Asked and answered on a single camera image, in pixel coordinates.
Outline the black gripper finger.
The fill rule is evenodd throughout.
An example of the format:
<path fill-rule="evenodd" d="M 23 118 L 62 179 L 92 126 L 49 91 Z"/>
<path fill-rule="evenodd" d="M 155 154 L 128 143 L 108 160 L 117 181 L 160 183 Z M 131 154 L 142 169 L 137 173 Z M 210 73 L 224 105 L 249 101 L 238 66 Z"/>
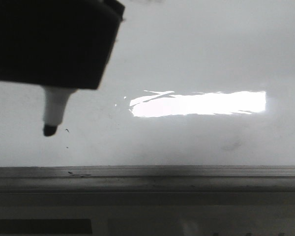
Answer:
<path fill-rule="evenodd" d="M 117 0 L 0 0 L 0 81 L 97 89 L 124 11 Z"/>

